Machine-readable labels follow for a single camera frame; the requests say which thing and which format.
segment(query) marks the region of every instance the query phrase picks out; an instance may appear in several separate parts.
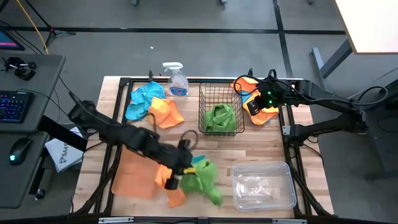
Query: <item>green towel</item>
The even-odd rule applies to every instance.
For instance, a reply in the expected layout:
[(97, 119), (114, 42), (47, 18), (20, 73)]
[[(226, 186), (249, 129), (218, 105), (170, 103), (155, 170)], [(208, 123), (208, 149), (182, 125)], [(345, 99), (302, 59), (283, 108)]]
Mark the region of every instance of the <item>green towel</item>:
[(214, 183), (217, 176), (217, 170), (214, 163), (208, 159), (203, 159), (193, 165), (197, 173), (195, 175), (184, 175), (180, 187), (185, 194), (199, 192), (206, 194), (214, 205), (223, 204), (223, 196), (215, 189)]
[(236, 118), (232, 108), (225, 104), (216, 105), (205, 113), (206, 132), (234, 132)]

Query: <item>wooden table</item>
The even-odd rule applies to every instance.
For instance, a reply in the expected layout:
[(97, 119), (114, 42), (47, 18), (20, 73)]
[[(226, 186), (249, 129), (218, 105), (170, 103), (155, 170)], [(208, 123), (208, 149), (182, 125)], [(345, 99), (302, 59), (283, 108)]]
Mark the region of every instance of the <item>wooden table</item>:
[[(97, 104), (97, 110), (112, 117), (116, 95), (118, 92), (120, 77), (104, 77), (101, 93)], [(134, 83), (133, 90), (145, 83)], [(198, 94), (199, 84), (190, 83), (189, 97), (175, 97), (177, 108), (184, 117), (185, 122), (176, 127), (159, 130), (161, 141), (172, 144), (178, 143), (181, 134), (187, 129), (198, 131)], [(310, 108), (299, 106), (293, 108), (296, 123), (312, 124)], [(121, 121), (123, 109), (120, 109), (118, 121)], [(112, 215), (113, 216), (155, 216), (155, 217), (241, 217), (241, 218), (288, 218), (294, 217), (293, 210), (273, 210), (261, 212), (243, 213), (235, 209), (233, 204), (233, 191), (231, 189), (231, 167), (239, 162), (270, 162), (284, 161), (282, 138), (280, 133), (279, 120), (277, 117), (271, 119), (269, 124), (256, 126), (252, 124), (249, 116), (244, 112), (245, 131), (235, 137), (205, 137), (199, 133), (197, 148), (194, 155), (204, 154), (218, 167), (217, 188), (224, 197), (224, 204), (221, 207), (214, 206), (205, 196), (192, 194), (188, 195), (186, 202), (175, 208), (169, 208), (167, 197), (159, 191), (153, 200), (114, 196)], [(151, 128), (151, 124), (145, 118), (143, 121), (134, 123), (136, 126)], [(88, 147), (98, 142), (97, 136), (89, 139)], [(318, 149), (318, 144), (306, 142), (308, 145)], [(83, 164), (78, 179), (73, 203), (75, 210), (79, 209), (88, 200), (94, 189), (97, 187), (101, 167), (103, 164), (105, 145), (94, 147), (85, 152)], [(302, 160), (305, 168), (308, 188), (312, 191), (323, 207), (333, 213), (329, 190), (321, 159), (312, 151), (302, 148)], [(101, 210), (106, 204), (109, 185), (104, 191)], [(298, 202), (302, 205), (302, 193), (297, 189)]]
[(335, 4), (348, 39), (325, 63), (319, 49), (312, 48), (321, 80), (353, 51), (358, 55), (398, 54), (398, 1), (335, 0)]

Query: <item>wire basket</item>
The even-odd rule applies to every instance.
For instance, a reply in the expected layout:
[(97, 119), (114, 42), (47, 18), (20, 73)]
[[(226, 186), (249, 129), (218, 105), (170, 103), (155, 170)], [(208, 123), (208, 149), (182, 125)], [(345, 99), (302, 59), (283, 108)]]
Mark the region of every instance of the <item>wire basket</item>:
[[(226, 104), (233, 109), (236, 117), (236, 129), (233, 132), (206, 131), (205, 113), (218, 104)], [(229, 83), (201, 83), (199, 86), (199, 131), (205, 136), (235, 136), (244, 131), (242, 96), (235, 93)]]

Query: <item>monitor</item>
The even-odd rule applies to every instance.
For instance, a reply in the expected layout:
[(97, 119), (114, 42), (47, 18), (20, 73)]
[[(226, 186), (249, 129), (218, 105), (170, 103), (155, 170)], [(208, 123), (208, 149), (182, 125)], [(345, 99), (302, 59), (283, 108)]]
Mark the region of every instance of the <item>monitor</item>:
[(0, 30), (0, 50), (25, 50), (8, 31)]

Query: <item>metal table leg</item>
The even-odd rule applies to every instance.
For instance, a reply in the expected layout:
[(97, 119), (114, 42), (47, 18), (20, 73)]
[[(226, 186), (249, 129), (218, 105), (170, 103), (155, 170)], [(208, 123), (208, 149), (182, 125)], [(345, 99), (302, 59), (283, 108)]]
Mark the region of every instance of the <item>metal table leg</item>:
[(337, 49), (337, 51), (323, 63), (319, 49), (317, 47), (312, 48), (312, 55), (315, 60), (315, 65), (317, 66), (318, 77), (321, 81), (323, 89), (325, 89), (325, 84), (323, 80), (326, 79), (351, 53), (353, 49), (349, 40), (345, 40), (344, 43)]

